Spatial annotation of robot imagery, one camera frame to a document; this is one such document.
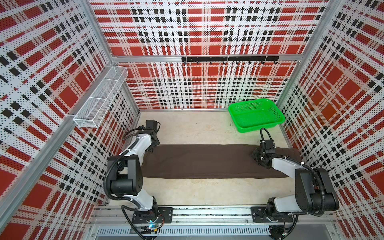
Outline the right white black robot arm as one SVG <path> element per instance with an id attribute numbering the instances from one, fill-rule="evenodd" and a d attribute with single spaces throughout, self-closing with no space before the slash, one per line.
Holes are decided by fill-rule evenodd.
<path id="1" fill-rule="evenodd" d="M 295 181 L 294 194 L 270 198 L 267 202 L 264 216 L 270 222 L 287 220 L 293 214 L 321 217 L 325 212 L 339 209 L 339 199 L 325 169 L 312 168 L 277 154 L 271 139 L 261 140 L 260 147 L 251 156 L 260 166 L 280 171 Z"/>

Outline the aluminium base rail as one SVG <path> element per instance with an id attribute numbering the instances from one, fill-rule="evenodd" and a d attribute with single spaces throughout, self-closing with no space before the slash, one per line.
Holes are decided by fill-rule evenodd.
<path id="1" fill-rule="evenodd" d="M 341 240 L 332 214 L 322 217 L 301 215 L 296 224 L 288 213 L 271 222 L 262 205 L 166 206 L 162 209 L 160 229 L 146 235 L 150 240 L 269 240 L 271 232 L 289 231 L 288 240 Z M 135 233 L 119 206 L 96 208 L 87 228 L 86 240 L 136 240 Z"/>

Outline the brown trousers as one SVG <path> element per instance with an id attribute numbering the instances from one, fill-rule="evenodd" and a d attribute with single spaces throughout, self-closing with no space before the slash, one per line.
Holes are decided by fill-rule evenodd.
<path id="1" fill-rule="evenodd" d="M 258 165 L 254 145 L 163 145 L 145 153 L 141 166 L 146 178 L 273 179 L 285 174 Z"/>

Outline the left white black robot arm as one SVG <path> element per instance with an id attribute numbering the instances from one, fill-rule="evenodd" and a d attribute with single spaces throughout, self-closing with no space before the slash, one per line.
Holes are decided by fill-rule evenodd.
<path id="1" fill-rule="evenodd" d="M 135 208 L 123 207 L 134 212 L 137 217 L 154 223 L 159 217 L 156 198 L 144 189 L 142 164 L 144 156 L 153 152 L 160 144 L 157 133 L 161 123 L 147 120 L 144 126 L 129 130 L 123 140 L 130 140 L 128 147 L 117 156 L 107 160 L 107 172 L 103 182 L 106 196 L 115 201 L 128 201 Z"/>

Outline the black hook rail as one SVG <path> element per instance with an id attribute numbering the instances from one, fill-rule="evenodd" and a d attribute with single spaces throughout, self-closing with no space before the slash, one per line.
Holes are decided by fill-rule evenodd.
<path id="1" fill-rule="evenodd" d="M 279 56 L 214 56 L 214 57 L 181 57 L 183 63 L 202 63 L 202 62 L 273 62 L 279 60 Z"/>

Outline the green plastic basket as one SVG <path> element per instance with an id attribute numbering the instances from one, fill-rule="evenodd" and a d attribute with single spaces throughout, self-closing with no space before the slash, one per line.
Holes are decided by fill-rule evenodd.
<path id="1" fill-rule="evenodd" d="M 234 103 L 228 111 L 239 133 L 273 128 L 286 120 L 277 105 L 268 99 Z"/>

